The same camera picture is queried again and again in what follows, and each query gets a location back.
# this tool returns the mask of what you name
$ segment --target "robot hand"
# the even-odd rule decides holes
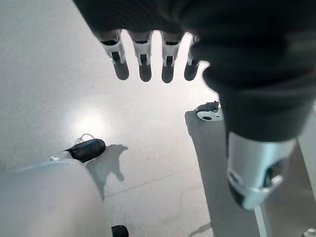
[[[135,56],[142,81],[149,81],[151,72],[151,39],[153,30],[160,30],[162,36],[162,80],[173,79],[175,60],[178,55],[184,31],[176,22],[165,19],[153,0],[75,0],[76,5],[89,24],[92,32],[101,42],[110,57],[116,75],[121,80],[129,76],[121,42],[121,30],[127,29],[132,38]],[[198,70],[198,61],[191,53],[185,70],[186,80],[193,80]]]
[[[259,205],[283,179],[282,168],[316,94],[314,0],[74,0],[111,57],[117,76],[128,68],[121,29],[131,35],[140,77],[149,81],[150,39],[163,39],[162,79],[172,80],[184,32],[198,37],[186,79],[199,60],[218,92],[229,132],[228,180],[237,203]]]

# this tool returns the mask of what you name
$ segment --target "black fabric sleeve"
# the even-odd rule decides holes
[[[316,94],[316,1],[168,0],[169,19],[200,37],[229,131],[259,141],[297,136]]]

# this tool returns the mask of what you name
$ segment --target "gray mat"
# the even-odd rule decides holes
[[[300,237],[316,227],[316,204],[300,147],[290,159],[283,185],[265,202],[272,236]]]
[[[194,111],[185,114],[194,143],[215,237],[258,237],[254,212],[244,212],[234,202],[226,178],[226,141],[222,121],[200,120]]]

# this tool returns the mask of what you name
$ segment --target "black fingertip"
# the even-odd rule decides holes
[[[106,145],[103,140],[91,139],[78,143],[65,151],[69,152],[72,158],[84,163],[101,155],[105,151],[105,148]]]
[[[129,71],[127,63],[115,63],[114,64],[115,73],[120,80],[126,80],[129,77]]]
[[[184,78],[188,81],[193,80],[198,72],[198,65],[197,64],[191,64],[191,65],[186,65],[186,68],[184,70]]]
[[[163,66],[161,72],[161,78],[164,83],[170,83],[173,79],[173,70],[172,66]]]
[[[142,81],[148,82],[152,78],[152,67],[151,65],[140,65],[139,66],[139,76]]]

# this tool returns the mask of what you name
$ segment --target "glossy floor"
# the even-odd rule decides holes
[[[144,83],[127,33],[130,76],[120,81],[70,0],[3,0],[0,22],[0,171],[46,160],[91,134],[108,145],[89,169],[113,225],[137,237],[212,236],[185,112],[217,95],[201,79],[206,65],[194,81],[183,77],[190,36],[165,84],[154,33],[153,77]]]

